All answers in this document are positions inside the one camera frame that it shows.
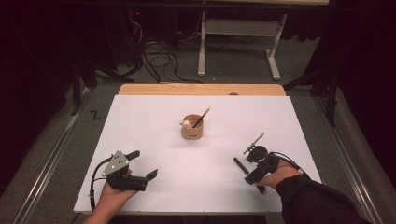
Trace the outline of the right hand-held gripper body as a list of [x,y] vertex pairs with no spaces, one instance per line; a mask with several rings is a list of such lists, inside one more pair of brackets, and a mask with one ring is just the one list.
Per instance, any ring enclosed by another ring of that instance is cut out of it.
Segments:
[[264,173],[274,173],[278,165],[278,158],[274,154],[270,154],[265,147],[257,145],[257,142],[263,136],[264,133],[260,133],[259,137],[247,147],[243,154],[247,154],[246,160],[248,162],[256,162],[259,170]]

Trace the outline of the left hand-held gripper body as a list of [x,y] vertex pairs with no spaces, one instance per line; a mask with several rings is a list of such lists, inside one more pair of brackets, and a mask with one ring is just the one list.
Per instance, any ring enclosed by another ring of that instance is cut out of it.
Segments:
[[146,177],[128,173],[130,161],[126,159],[126,155],[117,150],[102,172],[102,177],[113,189],[145,191],[149,181]]

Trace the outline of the wooden cup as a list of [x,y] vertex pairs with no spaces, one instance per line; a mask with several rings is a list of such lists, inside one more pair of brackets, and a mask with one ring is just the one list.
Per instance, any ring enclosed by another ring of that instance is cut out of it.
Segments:
[[199,124],[194,127],[195,123],[200,118],[199,115],[187,115],[181,122],[181,135],[186,140],[198,140],[203,136],[204,122],[201,120]]

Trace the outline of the thin brush with gold ferrule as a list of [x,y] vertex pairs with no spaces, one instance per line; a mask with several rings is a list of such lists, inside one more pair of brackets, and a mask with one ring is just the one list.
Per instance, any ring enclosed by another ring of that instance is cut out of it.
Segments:
[[211,109],[211,106],[203,113],[203,115],[200,118],[198,118],[198,120],[194,123],[192,128],[196,128],[203,121],[204,117],[210,111],[210,109]]

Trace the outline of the person's right hand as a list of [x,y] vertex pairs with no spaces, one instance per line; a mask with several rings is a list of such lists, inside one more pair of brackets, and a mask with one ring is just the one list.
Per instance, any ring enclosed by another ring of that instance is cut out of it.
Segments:
[[259,182],[257,186],[269,186],[275,189],[276,186],[286,178],[300,175],[300,172],[295,169],[292,165],[285,161],[280,161],[276,167],[276,171],[270,175],[265,176]]

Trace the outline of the person's left hand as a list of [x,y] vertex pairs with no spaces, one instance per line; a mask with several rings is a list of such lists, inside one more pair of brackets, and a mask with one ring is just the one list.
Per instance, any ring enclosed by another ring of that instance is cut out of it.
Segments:
[[108,183],[105,183],[100,196],[99,204],[106,207],[121,209],[132,197],[136,195],[136,193],[136,190],[113,189]]

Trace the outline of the white table mat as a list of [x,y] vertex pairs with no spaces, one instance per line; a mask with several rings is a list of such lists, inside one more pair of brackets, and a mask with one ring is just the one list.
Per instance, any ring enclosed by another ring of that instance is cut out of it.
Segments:
[[[180,122],[199,115],[204,132],[198,140],[181,135]],[[305,141],[288,96],[160,96],[118,95],[109,109],[88,175],[99,175],[102,161],[117,150],[139,150],[131,162],[134,175],[158,170],[144,192],[138,193],[123,212],[134,215],[236,215],[278,212],[281,201],[273,189],[260,194],[245,181],[248,170],[243,152],[257,145],[292,158],[308,175],[319,180],[317,166]]]

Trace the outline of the black metal stand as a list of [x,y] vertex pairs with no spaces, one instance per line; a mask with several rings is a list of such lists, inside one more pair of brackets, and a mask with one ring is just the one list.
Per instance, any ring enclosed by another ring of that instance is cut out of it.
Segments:
[[82,93],[80,82],[83,82],[87,88],[96,88],[97,79],[95,77],[94,71],[99,70],[105,75],[121,81],[123,83],[134,83],[133,79],[123,77],[117,72],[105,68],[104,66],[95,63],[88,59],[76,59],[75,64],[72,67],[72,87],[73,87],[73,103],[74,109],[72,115],[75,116],[77,112],[82,108]]
[[330,124],[335,126],[334,111],[336,102],[336,89],[339,77],[339,67],[334,64],[329,64],[318,70],[307,73],[293,81],[285,84],[283,89],[288,91],[296,86],[305,85],[308,82],[312,84],[310,94],[312,96],[327,96],[326,116]]

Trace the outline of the aluminium floor rail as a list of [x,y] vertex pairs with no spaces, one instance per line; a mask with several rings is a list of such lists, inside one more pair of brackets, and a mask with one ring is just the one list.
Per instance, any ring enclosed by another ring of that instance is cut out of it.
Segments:
[[315,106],[320,111],[321,117],[326,123],[327,129],[329,130],[332,140],[335,143],[337,155],[346,173],[348,181],[354,191],[354,194],[359,201],[361,210],[368,221],[373,224],[384,224],[381,216],[374,205],[372,197],[363,183],[361,176],[358,174],[352,159],[347,153],[347,149],[342,142],[340,134],[337,132],[336,128],[331,125],[327,118],[326,107],[323,101],[319,97],[313,98]]
[[72,115],[68,118],[65,127],[60,134],[53,150],[49,154],[46,163],[39,173],[34,185],[32,186],[27,198],[25,199],[19,213],[13,220],[12,224],[27,224],[31,215],[35,211],[43,192],[45,191],[50,179],[59,163],[60,158],[64,154],[64,145],[72,132],[75,123],[77,122],[81,108],[87,103],[92,96],[92,89],[85,88],[82,91],[80,107],[73,111]]

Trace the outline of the white metal desk frame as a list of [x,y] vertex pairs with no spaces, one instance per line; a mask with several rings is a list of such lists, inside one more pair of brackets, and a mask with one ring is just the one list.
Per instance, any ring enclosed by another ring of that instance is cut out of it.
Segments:
[[[254,7],[322,7],[329,4],[329,0],[200,0],[204,5],[212,3],[252,4]],[[201,13],[201,42],[198,58],[197,75],[205,75],[206,63],[206,37],[208,35],[241,35],[255,37],[272,37],[272,47],[265,51],[272,79],[279,81],[281,76],[276,65],[276,49],[283,33],[288,17],[287,12],[282,12],[277,19],[271,21],[252,21],[238,19],[208,19],[206,12]]]

